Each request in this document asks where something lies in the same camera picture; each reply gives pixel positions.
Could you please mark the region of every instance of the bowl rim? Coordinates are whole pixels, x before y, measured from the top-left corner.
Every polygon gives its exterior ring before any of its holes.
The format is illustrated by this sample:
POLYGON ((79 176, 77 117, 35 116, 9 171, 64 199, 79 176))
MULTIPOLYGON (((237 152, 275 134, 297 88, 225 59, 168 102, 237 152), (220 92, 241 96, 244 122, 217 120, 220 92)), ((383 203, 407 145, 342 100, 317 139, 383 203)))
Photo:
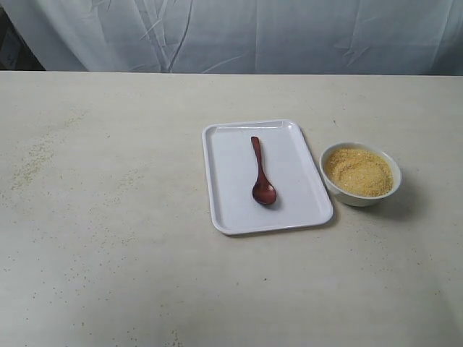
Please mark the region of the bowl rim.
POLYGON ((320 172, 322 173, 323 178, 324 178, 326 181, 328 181, 328 182, 330 182, 331 184, 333 184, 333 185, 336 187, 336 189, 338 189, 338 190, 339 190, 340 192, 342 192, 343 194, 348 195, 348 196, 350 196, 350 197, 355 197, 355 198, 357 198, 357 199, 364 199, 364 200, 380 200, 380 199, 384 199, 385 197, 388 197, 388 196, 392 195, 393 193, 395 193, 395 192, 399 189, 399 187, 400 187, 400 185, 401 185, 401 183, 402 183, 402 172, 401 172, 401 170, 400 170, 399 165, 397 165, 397 162, 396 162, 388 153, 384 152, 382 149, 380 149, 380 148, 378 148, 378 147, 376 147, 376 146, 373 146, 373 145, 369 145, 368 143, 364 143, 364 142, 355 141, 355 142, 337 142, 337 143, 334 143, 334 144, 332 144, 331 146, 328 146, 328 147, 321 153, 320 158, 319 158, 319 160, 318 160, 318 165, 320 166, 320 172), (395 184, 389 192, 387 192, 387 193, 385 193, 385 194, 383 194, 383 195, 378 195, 377 197, 364 197, 364 196, 362 196, 362 195, 352 194, 352 193, 349 193, 349 192, 345 191, 344 189, 338 187, 338 185, 335 184, 332 180, 330 180, 330 179, 328 178, 328 175, 326 175, 326 173, 325 173, 325 168, 324 168, 324 165, 323 165, 323 164, 324 164, 324 160, 323 160, 323 159, 326 157, 326 153, 327 153, 328 151, 333 150, 335 147, 342 148, 342 146, 344 146, 344 145, 345 145, 345 146, 360 145, 360 146, 363 146, 365 149, 371 150, 372 152, 374 152, 374 153, 376 153, 376 154, 380 154, 381 156, 383 156, 383 157, 385 157, 385 158, 388 158, 388 159, 389 159, 389 162, 392 163, 393 166, 396 167, 397 173, 399 174, 399 175, 398 175, 398 180, 397 180, 398 182, 397 182, 397 184, 395 184))

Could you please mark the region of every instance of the cornmeal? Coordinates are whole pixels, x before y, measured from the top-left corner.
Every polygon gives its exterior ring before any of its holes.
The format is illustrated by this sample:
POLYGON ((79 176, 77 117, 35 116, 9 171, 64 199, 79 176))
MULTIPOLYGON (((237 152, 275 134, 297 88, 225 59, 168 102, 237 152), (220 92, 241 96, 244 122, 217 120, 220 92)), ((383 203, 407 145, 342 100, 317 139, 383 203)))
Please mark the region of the cornmeal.
POLYGON ((378 197, 392 189, 393 178, 387 162, 368 150, 335 150, 325 163, 325 173, 339 188, 363 197, 378 197))

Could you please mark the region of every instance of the spoon handle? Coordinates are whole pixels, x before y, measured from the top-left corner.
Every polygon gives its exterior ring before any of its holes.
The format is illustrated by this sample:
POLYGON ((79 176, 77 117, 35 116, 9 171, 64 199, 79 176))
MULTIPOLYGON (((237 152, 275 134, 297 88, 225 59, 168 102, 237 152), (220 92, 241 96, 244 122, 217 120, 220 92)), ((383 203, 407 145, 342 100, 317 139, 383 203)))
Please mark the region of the spoon handle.
POLYGON ((252 142, 252 146, 254 147, 255 157, 258 160, 258 169, 259 169, 258 178, 266 177, 266 175, 263 172, 263 167, 262 167, 262 151, 260 150, 259 138, 256 136, 253 136, 251 137, 251 142, 252 142))

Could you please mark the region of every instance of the white bowl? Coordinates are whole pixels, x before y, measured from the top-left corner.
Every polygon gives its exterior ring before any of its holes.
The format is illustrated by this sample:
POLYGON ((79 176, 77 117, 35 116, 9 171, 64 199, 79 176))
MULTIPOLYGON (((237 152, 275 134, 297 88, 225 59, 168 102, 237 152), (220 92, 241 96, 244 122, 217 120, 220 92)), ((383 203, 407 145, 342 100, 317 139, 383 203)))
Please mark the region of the white bowl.
POLYGON ((320 170, 323 176, 323 180, 325 182, 325 185, 328 191, 337 200, 339 200, 340 202, 343 202, 346 205, 357 206, 357 207, 374 205, 380 202, 381 200, 386 199, 387 197, 390 197, 393 193, 395 193, 397 189, 399 188, 400 183, 402 182, 402 174, 400 173, 399 166, 394 161, 394 159, 392 159, 389 155, 385 154, 382 150, 379 150, 376 147, 366 145, 361 142, 341 142, 341 143, 336 143, 335 145, 332 145, 326 148, 323 151, 322 155, 320 156, 319 165, 320 165, 320 170), (382 157, 382 159, 384 159, 387 162, 392 172, 392 179, 394 180, 392 189, 386 194, 380 195, 378 197, 362 197, 360 195, 355 195, 355 194, 346 192, 345 190, 336 186, 327 177, 325 173, 325 162, 328 160, 329 156, 332 154, 333 151, 338 150, 340 148, 359 148, 362 150, 369 150, 370 152, 373 152, 379 155, 380 157, 382 157))

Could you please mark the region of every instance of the spoon bowl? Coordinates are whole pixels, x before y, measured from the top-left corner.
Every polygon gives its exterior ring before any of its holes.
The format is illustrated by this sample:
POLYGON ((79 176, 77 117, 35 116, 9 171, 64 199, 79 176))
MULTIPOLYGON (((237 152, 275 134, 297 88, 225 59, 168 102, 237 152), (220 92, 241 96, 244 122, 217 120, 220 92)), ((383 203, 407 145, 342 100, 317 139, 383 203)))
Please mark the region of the spoon bowl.
POLYGON ((252 188, 252 197, 261 205, 272 205, 276 201, 276 190, 267 179, 263 170, 260 140, 258 137, 253 136, 251 137, 251 143, 258 161, 258 179, 252 188))

